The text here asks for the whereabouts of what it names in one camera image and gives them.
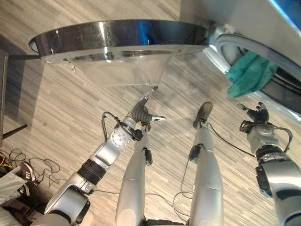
washing machine door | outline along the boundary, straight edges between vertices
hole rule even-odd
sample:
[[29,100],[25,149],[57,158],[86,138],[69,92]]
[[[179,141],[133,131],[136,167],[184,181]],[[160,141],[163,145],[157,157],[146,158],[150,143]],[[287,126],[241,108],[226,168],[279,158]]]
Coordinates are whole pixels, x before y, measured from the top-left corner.
[[213,64],[226,74],[247,51],[278,65],[278,70],[261,92],[301,114],[301,67],[277,51],[241,35],[224,34],[203,50]]
[[201,51],[207,35],[202,26],[176,21],[96,21],[47,31],[29,45],[99,87],[154,86],[173,55]]

black joint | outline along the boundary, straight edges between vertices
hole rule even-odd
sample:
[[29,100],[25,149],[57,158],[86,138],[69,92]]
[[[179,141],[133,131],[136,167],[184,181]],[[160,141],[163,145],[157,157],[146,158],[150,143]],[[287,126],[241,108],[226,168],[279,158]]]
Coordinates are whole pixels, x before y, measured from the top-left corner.
[[133,140],[140,141],[143,137],[142,131],[139,129],[136,129],[133,133]]
[[201,145],[194,145],[189,153],[189,161],[197,164],[197,160],[198,160],[198,155],[201,151],[202,146]]
[[79,225],[82,223],[85,215],[87,214],[89,208],[90,208],[90,201],[88,200],[84,206],[84,208],[81,210],[81,212],[79,213],[78,217],[76,218],[76,223]]
[[243,122],[240,124],[239,131],[244,133],[249,133],[253,126],[254,126],[253,122],[243,120]]
[[144,220],[143,221],[143,226],[154,226],[154,225],[184,225],[183,223],[179,223],[179,222],[173,222],[170,220],[152,220],[152,219],[148,219],[148,220]]
[[152,155],[151,155],[151,151],[149,149],[147,149],[146,147],[144,148],[145,151],[145,161],[146,161],[146,165],[150,166],[152,164]]
[[264,195],[264,196],[268,196],[268,197],[272,197],[272,191],[270,189],[270,186],[269,186],[269,181],[268,181],[268,178],[267,178],[267,175],[265,174],[264,172],[264,169],[262,166],[259,166],[259,167],[256,167],[256,173],[257,173],[257,182],[258,182],[258,185],[259,185],[259,189],[260,189],[260,192]]
[[88,159],[77,173],[92,184],[97,185],[97,183],[104,177],[106,170],[96,162]]
[[53,210],[51,212],[49,212],[49,214],[57,214],[57,215],[60,215],[61,217],[65,218],[69,224],[71,224],[71,218],[65,214],[64,212],[60,211],[60,210]]
[[263,157],[264,155],[266,154],[269,154],[269,153],[275,153],[275,152],[279,152],[281,153],[282,150],[279,148],[279,147],[276,147],[276,146],[273,146],[273,145],[265,145],[265,146],[262,146],[260,149],[258,149],[255,153],[256,155],[256,159],[257,161],[259,161],[259,159],[261,157]]

black cable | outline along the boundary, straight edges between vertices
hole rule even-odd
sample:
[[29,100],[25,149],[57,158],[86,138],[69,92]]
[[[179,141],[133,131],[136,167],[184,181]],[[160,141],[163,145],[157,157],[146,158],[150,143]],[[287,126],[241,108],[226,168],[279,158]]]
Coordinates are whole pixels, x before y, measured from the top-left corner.
[[106,118],[106,114],[110,115],[113,117],[113,119],[117,122],[117,124],[130,136],[133,136],[132,133],[130,133],[121,123],[120,120],[118,119],[118,117],[116,117],[115,115],[113,115],[111,112],[104,112],[102,114],[102,128],[103,128],[103,136],[104,136],[104,141],[106,142],[108,140],[108,134],[107,134],[107,129],[105,126],[105,118]]
[[185,171],[184,171],[184,174],[183,174],[183,177],[182,177],[182,181],[181,181],[181,187],[180,187],[180,190],[181,190],[181,194],[182,194],[185,198],[187,198],[187,199],[192,199],[192,198],[190,198],[190,197],[184,195],[184,193],[189,193],[189,192],[183,192],[183,184],[184,184],[184,179],[185,179],[185,175],[186,175],[188,163],[189,163],[189,159],[187,158],[187,162],[186,162],[186,166],[185,166]]
[[213,126],[212,126],[209,122],[207,122],[207,125],[209,125],[209,126],[211,127],[212,131],[213,131],[220,139],[222,139],[224,142],[226,142],[226,143],[229,144],[230,146],[232,146],[232,147],[234,147],[234,148],[240,150],[241,152],[243,152],[243,153],[245,153],[245,154],[248,154],[248,155],[250,155],[250,156],[252,156],[252,157],[255,157],[254,155],[252,155],[252,154],[250,154],[249,152],[246,152],[246,151],[244,151],[243,149],[241,149],[241,148],[235,146],[234,144],[230,143],[230,142],[227,141],[225,138],[223,138],[221,135],[219,135],[219,134],[215,131],[215,129],[213,128]]
[[287,128],[276,127],[275,129],[284,130],[285,132],[287,132],[287,134],[288,134],[288,142],[287,142],[287,145],[286,145],[286,147],[285,147],[285,149],[283,151],[284,153],[287,153],[287,151],[290,149],[290,144],[291,144],[292,139],[293,139],[293,133],[289,129],[287,129]]
[[[95,190],[96,192],[103,192],[103,193],[109,193],[109,194],[120,194],[119,192],[110,192],[110,191],[104,191],[104,190]],[[162,198],[170,207],[172,207],[173,209],[174,209],[174,212],[177,214],[177,212],[179,213],[179,214],[182,214],[182,215],[184,215],[184,216],[187,216],[187,217],[189,217],[189,215],[188,214],[185,214],[185,213],[182,213],[182,212],[180,212],[179,210],[177,210],[174,206],[173,206],[173,204],[172,203],[170,203],[164,196],[162,196],[162,195],[160,195],[160,194],[155,194],[155,193],[145,193],[145,195],[155,195],[155,196],[158,196],[158,197],[160,197],[160,198]]]
[[[239,147],[233,145],[232,143],[230,143],[229,141],[227,141],[226,139],[224,139],[221,135],[219,135],[219,134],[215,131],[215,129],[213,128],[213,126],[212,126],[209,122],[207,122],[207,125],[209,125],[209,126],[211,127],[211,129],[213,130],[213,132],[214,132],[220,139],[222,139],[224,142],[226,142],[226,143],[229,144],[230,146],[232,146],[232,147],[234,147],[234,148],[236,148],[236,149],[242,151],[243,153],[246,153],[246,154],[248,154],[248,155],[254,157],[252,154],[250,154],[250,153],[244,151],[243,149],[241,149],[241,148],[239,148]],[[256,126],[271,126],[271,127],[273,127],[274,129],[284,130],[284,131],[288,134],[288,142],[287,142],[287,145],[286,145],[286,147],[285,147],[285,149],[284,149],[283,152],[284,152],[284,153],[287,153],[287,151],[289,150],[289,146],[290,146],[290,144],[291,144],[291,142],[292,142],[292,139],[293,139],[293,133],[292,133],[289,129],[283,128],[283,127],[278,127],[278,126],[275,126],[275,125],[272,125],[272,124],[256,124]]]
[[[48,187],[50,187],[53,183],[59,184],[60,180],[64,180],[64,179],[57,179],[53,175],[58,173],[61,170],[61,167],[57,162],[51,159],[42,159],[38,157],[27,158],[26,154],[24,154],[22,150],[19,148],[13,149],[10,153],[7,153],[2,150],[0,150],[0,152],[6,153],[8,155],[7,159],[10,161],[11,164],[14,164],[15,167],[17,167],[18,162],[28,161],[30,167],[32,168],[33,174],[36,177],[35,181],[37,184],[41,183],[44,180],[44,178],[48,178]],[[37,173],[33,167],[34,164],[32,163],[34,160],[43,161],[43,163],[47,167],[44,168],[41,173]]]

teal towel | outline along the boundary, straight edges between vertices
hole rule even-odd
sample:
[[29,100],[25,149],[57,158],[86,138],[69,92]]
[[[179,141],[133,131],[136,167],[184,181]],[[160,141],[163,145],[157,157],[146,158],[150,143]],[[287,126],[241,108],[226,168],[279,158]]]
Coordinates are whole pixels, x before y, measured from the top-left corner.
[[248,51],[226,75],[233,83],[228,91],[229,97],[241,97],[260,90],[270,81],[276,70],[276,64]]

silver robot limb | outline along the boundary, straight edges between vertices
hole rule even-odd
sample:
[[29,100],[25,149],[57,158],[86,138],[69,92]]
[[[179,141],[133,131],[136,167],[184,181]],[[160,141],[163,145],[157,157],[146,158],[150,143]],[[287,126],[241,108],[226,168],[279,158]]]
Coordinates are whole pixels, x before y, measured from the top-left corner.
[[247,133],[251,152],[258,161],[256,172],[260,192],[274,199],[281,226],[301,225],[301,170],[286,154],[287,148],[283,150],[280,146],[274,133],[274,130],[284,128],[268,123],[268,110],[261,102],[257,111],[241,104],[238,107],[254,120],[243,121],[240,131]]

